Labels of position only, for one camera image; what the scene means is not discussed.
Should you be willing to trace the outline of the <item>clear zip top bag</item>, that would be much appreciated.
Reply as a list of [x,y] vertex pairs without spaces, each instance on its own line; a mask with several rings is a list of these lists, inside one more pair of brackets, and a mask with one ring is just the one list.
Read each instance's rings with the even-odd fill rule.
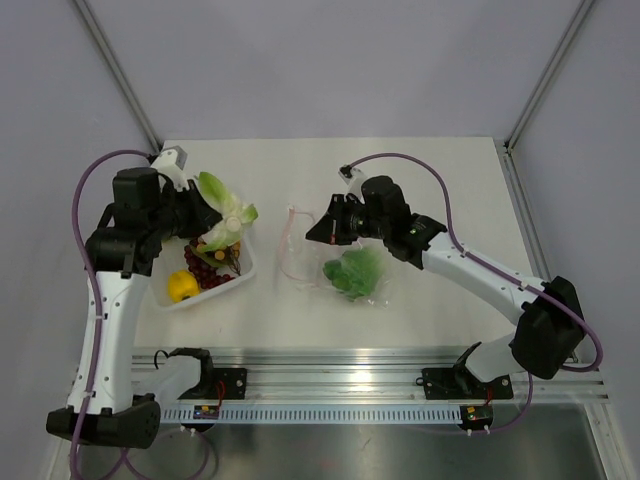
[[[383,250],[363,240],[351,246],[330,246],[305,239],[307,229],[315,224],[314,214],[299,210],[290,205],[287,209],[287,221],[282,231],[277,250],[278,268],[281,274],[297,287],[318,292],[323,297],[337,299],[343,303],[371,305],[383,308],[389,304],[392,292],[393,274],[390,261]],[[372,300],[349,301],[331,287],[324,278],[322,268],[325,262],[339,258],[346,250],[369,247],[376,250],[382,258],[385,273]]]

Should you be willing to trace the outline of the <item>green lettuce head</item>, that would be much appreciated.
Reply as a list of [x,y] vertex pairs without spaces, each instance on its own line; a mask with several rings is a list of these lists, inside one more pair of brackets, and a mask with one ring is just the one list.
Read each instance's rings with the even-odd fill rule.
[[324,263],[322,272],[331,287],[349,301],[372,300],[385,273],[381,255],[365,247],[346,250]]

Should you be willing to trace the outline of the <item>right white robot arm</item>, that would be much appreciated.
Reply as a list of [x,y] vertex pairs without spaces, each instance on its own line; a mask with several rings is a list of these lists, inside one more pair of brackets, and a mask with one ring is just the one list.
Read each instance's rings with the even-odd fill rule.
[[469,347],[453,366],[456,389],[476,396],[503,375],[527,372],[549,380],[584,339],[579,301],[568,280],[524,277],[454,244],[450,228],[411,211],[388,176],[365,180],[360,194],[335,194],[306,239],[347,246],[382,242],[397,260],[440,275],[488,303],[515,327],[512,334]]

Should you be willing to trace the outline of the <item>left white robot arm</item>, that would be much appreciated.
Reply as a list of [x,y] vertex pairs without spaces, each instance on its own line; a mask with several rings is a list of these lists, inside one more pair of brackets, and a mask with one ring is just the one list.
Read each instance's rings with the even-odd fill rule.
[[88,318],[76,380],[63,408],[47,415],[49,434],[76,444],[146,449],[161,410],[183,394],[215,388],[205,349],[177,348],[143,383],[131,380],[139,309],[165,241],[191,239],[221,219],[194,180],[178,171],[138,167],[119,171],[114,200],[97,229],[79,243],[89,287]]

